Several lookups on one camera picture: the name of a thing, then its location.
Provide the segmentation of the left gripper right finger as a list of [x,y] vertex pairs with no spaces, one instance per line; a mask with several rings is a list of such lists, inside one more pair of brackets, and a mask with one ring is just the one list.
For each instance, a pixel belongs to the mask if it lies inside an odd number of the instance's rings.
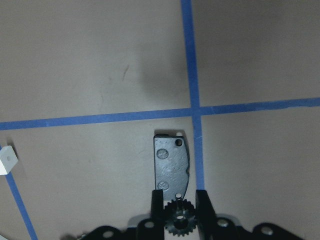
[[206,190],[196,190],[195,205],[199,238],[219,240],[218,218]]

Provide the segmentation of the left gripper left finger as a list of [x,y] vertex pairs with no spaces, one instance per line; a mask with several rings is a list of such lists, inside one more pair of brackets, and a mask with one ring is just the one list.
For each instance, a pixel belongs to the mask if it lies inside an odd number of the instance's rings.
[[150,216],[154,227],[152,228],[155,240],[165,239],[164,197],[162,190],[153,190],[151,195]]

